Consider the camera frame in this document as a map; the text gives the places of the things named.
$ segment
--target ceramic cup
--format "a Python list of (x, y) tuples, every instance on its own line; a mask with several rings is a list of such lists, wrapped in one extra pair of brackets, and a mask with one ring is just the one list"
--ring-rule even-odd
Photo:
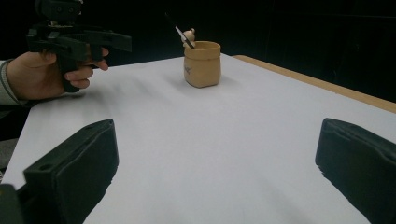
[(221, 76), (220, 45), (195, 41), (195, 48), (184, 48), (184, 78), (196, 88), (219, 84)]

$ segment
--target dark wall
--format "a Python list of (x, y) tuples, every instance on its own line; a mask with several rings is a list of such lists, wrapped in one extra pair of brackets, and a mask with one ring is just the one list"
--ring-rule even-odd
[[(393, 0), (84, 1), (78, 23), (130, 35), (133, 52), (110, 48), (110, 65), (181, 57), (180, 30), (311, 77), (396, 103), (396, 2)], [(41, 21), (33, 0), (2, 0), (0, 58), (25, 52)]]

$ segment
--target wooden table edge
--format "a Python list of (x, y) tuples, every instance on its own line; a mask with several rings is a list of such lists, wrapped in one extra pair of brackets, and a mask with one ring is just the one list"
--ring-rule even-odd
[(279, 66), (276, 66), (276, 65), (273, 65), (270, 63), (265, 63), (263, 61), (248, 57), (246, 55), (234, 55), (233, 57), (236, 59), (239, 59), (241, 61), (244, 61), (246, 63), (251, 63), (251, 64), (257, 65), (259, 67), (268, 69), (270, 71), (279, 73), (283, 76), (291, 77), (291, 78), (297, 79), (299, 81), (320, 87), (322, 89), (344, 95), (351, 99), (358, 100), (358, 101), (366, 103), (368, 105), (373, 105), (378, 108), (387, 110), (389, 112), (396, 113), (396, 104), (393, 102), (386, 101), (386, 100), (383, 100), (383, 99), (380, 99), (380, 98), (377, 98), (372, 95), (368, 95), (368, 94), (365, 94), (365, 93), (362, 93), (359, 91), (353, 91), (351, 89), (341, 87), (341, 86), (332, 84), (330, 82), (317, 79), (315, 77), (303, 75), (301, 73), (297, 73), (297, 72), (291, 71), (289, 69), (279, 67)]

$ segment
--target white tabletop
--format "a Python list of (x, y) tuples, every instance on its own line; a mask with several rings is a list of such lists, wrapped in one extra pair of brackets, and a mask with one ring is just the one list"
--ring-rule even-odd
[(396, 114), (221, 54), (196, 89), (183, 58), (95, 70), (32, 108), (3, 183), (85, 125), (114, 119), (120, 166), (85, 223), (369, 223), (315, 165), (321, 122), (396, 142)]

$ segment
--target sleeve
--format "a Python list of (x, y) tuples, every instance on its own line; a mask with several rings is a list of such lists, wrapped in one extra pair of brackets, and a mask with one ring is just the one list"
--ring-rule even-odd
[(18, 100), (8, 84), (6, 71), (11, 60), (0, 61), (0, 118), (6, 116), (16, 107), (25, 106), (28, 103), (28, 101)]

